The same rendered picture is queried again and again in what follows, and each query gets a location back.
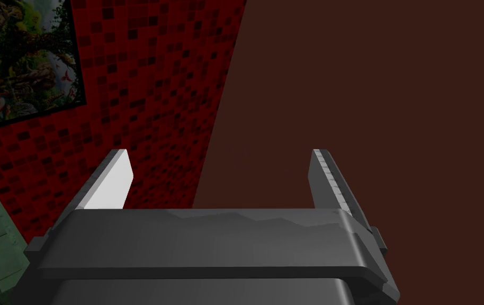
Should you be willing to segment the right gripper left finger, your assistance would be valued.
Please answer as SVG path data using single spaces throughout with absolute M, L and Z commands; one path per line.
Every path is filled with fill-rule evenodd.
M 133 180 L 126 149 L 113 149 L 69 202 L 69 210 L 122 209 Z

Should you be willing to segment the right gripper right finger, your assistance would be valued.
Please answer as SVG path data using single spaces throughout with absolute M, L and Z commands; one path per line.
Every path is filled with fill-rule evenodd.
M 367 223 L 359 203 L 328 150 L 312 151 L 308 182 L 315 208 L 342 209 L 360 224 Z

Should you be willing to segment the framed jungle picture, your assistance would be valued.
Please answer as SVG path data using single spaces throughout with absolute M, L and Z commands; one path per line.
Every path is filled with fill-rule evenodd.
M 0 0 L 0 127 L 86 104 L 73 4 Z

